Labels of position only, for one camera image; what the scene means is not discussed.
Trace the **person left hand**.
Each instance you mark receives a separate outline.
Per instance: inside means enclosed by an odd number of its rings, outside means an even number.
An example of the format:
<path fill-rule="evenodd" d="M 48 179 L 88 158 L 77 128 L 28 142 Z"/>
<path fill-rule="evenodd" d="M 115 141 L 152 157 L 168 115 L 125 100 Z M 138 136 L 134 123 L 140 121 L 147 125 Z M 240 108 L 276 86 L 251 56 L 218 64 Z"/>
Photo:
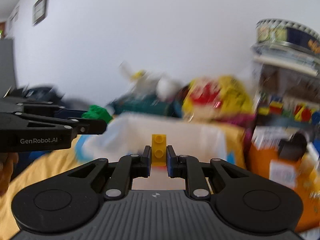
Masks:
<path fill-rule="evenodd" d="M 3 196 L 9 187 L 14 165 L 18 163 L 18 153 L 8 153 L 5 163 L 1 163 L 0 195 Z"/>

